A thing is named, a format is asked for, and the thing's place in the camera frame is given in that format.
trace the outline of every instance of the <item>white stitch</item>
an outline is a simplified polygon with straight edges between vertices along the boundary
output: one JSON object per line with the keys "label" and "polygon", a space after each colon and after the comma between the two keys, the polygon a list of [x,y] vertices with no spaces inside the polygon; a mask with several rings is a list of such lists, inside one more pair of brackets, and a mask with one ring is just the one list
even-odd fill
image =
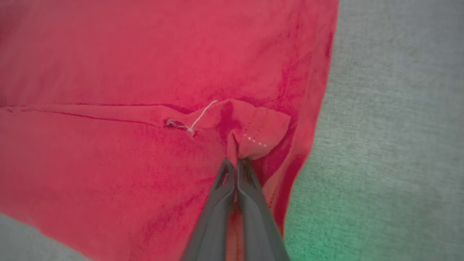
{"label": "white stitch", "polygon": [[208,108],[213,104],[217,102],[217,100],[214,100],[212,101],[208,106],[206,106],[206,108],[203,110],[203,112],[200,114],[200,117],[198,117],[198,119],[195,120],[195,122],[192,124],[192,126],[190,128],[187,127],[187,130],[189,132],[191,132],[192,134],[195,133],[195,131],[193,130],[193,127],[195,126],[195,124],[197,124],[197,122],[200,120],[200,118],[203,116],[203,114],[205,114],[205,111],[208,110]]}

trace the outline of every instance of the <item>textured fabric background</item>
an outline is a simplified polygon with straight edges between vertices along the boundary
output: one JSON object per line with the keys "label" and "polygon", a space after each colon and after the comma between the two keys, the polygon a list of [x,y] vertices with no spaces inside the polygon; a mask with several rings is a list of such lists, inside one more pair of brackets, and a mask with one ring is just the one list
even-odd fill
{"label": "textured fabric background", "polygon": [[[464,260],[464,2],[340,1],[293,261]],[[0,218],[0,260],[83,261]]]}

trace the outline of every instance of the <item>garment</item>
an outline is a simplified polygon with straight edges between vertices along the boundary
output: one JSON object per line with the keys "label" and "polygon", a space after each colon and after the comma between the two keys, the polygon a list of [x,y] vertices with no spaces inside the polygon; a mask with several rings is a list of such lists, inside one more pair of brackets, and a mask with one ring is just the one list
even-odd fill
{"label": "garment", "polygon": [[283,233],[337,5],[4,4],[0,210],[93,260],[178,260],[222,160],[249,157]]}

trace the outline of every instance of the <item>gray fabric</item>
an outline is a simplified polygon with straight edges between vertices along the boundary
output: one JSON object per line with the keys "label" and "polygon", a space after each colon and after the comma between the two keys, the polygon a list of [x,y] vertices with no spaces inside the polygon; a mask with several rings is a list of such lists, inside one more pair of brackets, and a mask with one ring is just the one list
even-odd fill
{"label": "gray fabric", "polygon": [[342,0],[288,251],[464,260],[464,1]]}

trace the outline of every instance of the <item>red fabric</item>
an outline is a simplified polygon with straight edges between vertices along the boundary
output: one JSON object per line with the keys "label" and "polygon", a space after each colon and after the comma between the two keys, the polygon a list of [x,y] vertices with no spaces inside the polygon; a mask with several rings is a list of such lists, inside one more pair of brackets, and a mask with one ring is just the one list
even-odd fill
{"label": "red fabric", "polygon": [[283,233],[337,6],[4,1],[0,210],[93,260],[178,260],[223,158],[250,157]]}

